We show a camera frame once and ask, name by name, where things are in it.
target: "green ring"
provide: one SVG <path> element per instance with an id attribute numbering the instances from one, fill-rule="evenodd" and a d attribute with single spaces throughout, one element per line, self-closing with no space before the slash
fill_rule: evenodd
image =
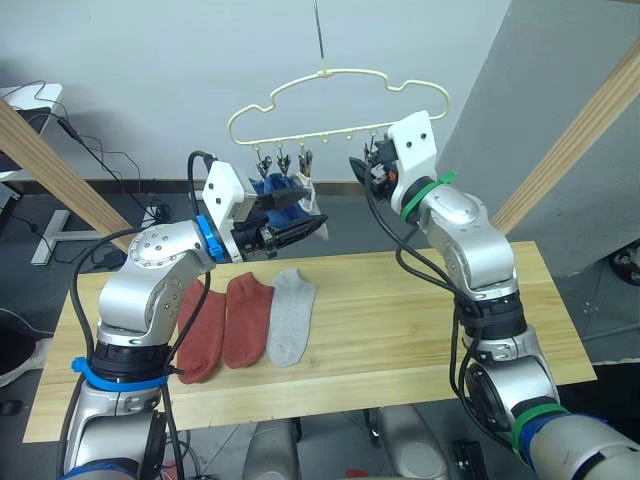
<path id="1" fill-rule="evenodd" d="M 456 175 L 457 175 L 456 171 L 451 170 L 445 173 L 442 177 L 440 177 L 439 180 L 435 182 L 431 182 L 429 185 L 423 187 L 418 193 L 416 193 L 413 196 L 413 198 L 409 201 L 409 203 L 407 203 L 405 207 L 402 209 L 402 212 L 401 212 L 402 219 L 406 222 L 407 218 L 409 217 L 413 209 L 420 204 L 422 199 L 426 197 L 431 190 L 433 190 L 436 187 L 439 187 L 442 184 L 451 183 Z"/>
<path id="2" fill-rule="evenodd" d="M 522 429 L 534 418 L 551 412 L 569 413 L 567 409 L 558 403 L 545 403 L 544 405 L 538 405 L 537 407 L 525 410 L 516 419 L 516 423 L 513 425 L 513 432 L 511 434 L 511 443 L 513 444 L 513 451 L 523 463 L 526 464 L 524 458 L 520 455 L 520 434 L 522 433 Z"/>
<path id="3" fill-rule="evenodd" d="M 416 193 L 413 196 L 413 198 L 409 201 L 409 203 L 407 203 L 402 209 L 402 220 L 406 222 L 409 214 L 413 211 L 414 208 L 416 208 L 420 204 L 422 199 L 427 196 L 427 193 L 429 193 L 431 190 L 433 190 L 434 188 L 440 185 L 441 184 L 439 182 L 433 182 L 427 185 L 426 187 L 423 187 L 422 190 Z"/>

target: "hanging wire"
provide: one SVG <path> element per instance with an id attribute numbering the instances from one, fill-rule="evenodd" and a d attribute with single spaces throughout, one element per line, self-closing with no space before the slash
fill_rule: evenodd
<path id="1" fill-rule="evenodd" d="M 324 66 L 324 45 L 322 44 L 322 29 L 320 28 L 320 16 L 318 15 L 318 0 L 313 0 L 313 10 L 316 14 L 316 27 L 318 27 L 318 43 L 320 44 L 320 58 Z"/>

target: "wooden beam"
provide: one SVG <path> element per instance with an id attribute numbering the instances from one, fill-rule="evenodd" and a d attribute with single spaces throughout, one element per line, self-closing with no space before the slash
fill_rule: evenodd
<path id="1" fill-rule="evenodd" d="M 591 97 L 569 128 L 518 189 L 492 223 L 507 234 L 580 160 L 600 135 L 640 94 L 640 40 L 637 40 Z"/>
<path id="2" fill-rule="evenodd" d="M 0 150 L 98 232 L 106 235 L 131 228 L 4 100 L 0 100 Z M 113 241 L 125 252 L 129 242 Z"/>

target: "white wall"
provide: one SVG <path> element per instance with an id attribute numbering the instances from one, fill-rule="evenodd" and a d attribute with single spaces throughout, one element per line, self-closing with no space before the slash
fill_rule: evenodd
<path id="1" fill-rule="evenodd" d="M 452 110 L 434 124 L 442 151 L 509 3 L 319 0 L 327 60 L 383 70 L 396 84 L 423 78 L 445 86 Z M 0 45 L 0 86 L 61 83 L 76 129 L 130 153 L 144 178 L 183 179 L 194 149 L 255 174 L 255 153 L 229 140 L 227 119 L 320 68 L 311 0 L 4 0 Z M 392 121 L 441 105 L 422 89 L 393 95 L 376 79 L 333 78 L 283 94 L 281 109 L 240 120 L 238 133 L 255 138 Z M 52 125 L 47 140 L 81 175 L 107 177 L 56 130 Z M 310 143 L 314 178 L 352 180 L 347 159 L 361 143 Z M 121 157 L 108 163 L 135 176 Z"/>

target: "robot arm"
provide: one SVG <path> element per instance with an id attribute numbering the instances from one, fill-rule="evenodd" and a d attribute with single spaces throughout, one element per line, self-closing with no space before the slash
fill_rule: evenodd
<path id="1" fill-rule="evenodd" d="M 389 200 L 405 221 L 419 225 L 464 295 L 456 296 L 454 315 L 473 358 L 465 383 L 477 420 L 508 440 L 540 478 L 638 478 L 639 445 L 560 405 L 535 330 L 525 320 L 513 251 L 479 199 L 449 185 L 451 175 L 438 180 L 428 113 L 395 123 L 374 151 L 365 147 L 365 157 L 351 159 L 356 177 L 376 199 Z"/>
<path id="2" fill-rule="evenodd" d="M 312 233 L 326 216 L 310 215 L 284 228 L 273 228 L 266 216 L 305 194 L 291 188 L 258 196 L 230 164 L 215 161 L 203 192 L 213 228 L 200 215 L 149 227 L 133 239 L 125 264 L 101 292 L 95 351 L 90 359 L 74 361 L 85 380 L 64 478 L 158 477 L 168 418 L 156 407 L 168 393 L 175 351 L 169 342 L 186 289 L 217 262 L 273 253 Z"/>

